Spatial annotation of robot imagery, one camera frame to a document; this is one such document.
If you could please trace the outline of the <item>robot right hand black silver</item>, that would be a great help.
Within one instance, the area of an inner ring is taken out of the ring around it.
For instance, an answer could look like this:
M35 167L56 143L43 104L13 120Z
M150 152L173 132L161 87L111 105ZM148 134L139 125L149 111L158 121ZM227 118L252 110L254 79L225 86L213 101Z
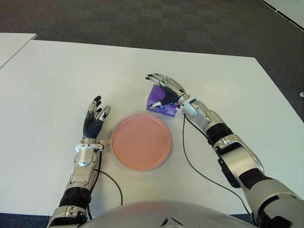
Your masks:
M145 79L152 81L164 91L164 98L150 105L150 109L169 104L175 104L180 108L190 97L186 94L185 89L171 77L155 73L148 74Z

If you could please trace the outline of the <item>robot left hand black silver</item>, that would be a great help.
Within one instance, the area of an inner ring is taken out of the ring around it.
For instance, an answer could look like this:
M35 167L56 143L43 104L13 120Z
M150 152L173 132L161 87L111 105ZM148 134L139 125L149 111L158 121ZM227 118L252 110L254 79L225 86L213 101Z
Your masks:
M101 96L98 95L89 105L83 124L83 140L96 140L101 132L103 124L111 111L111 107L109 106L105 108L100 107L101 103Z

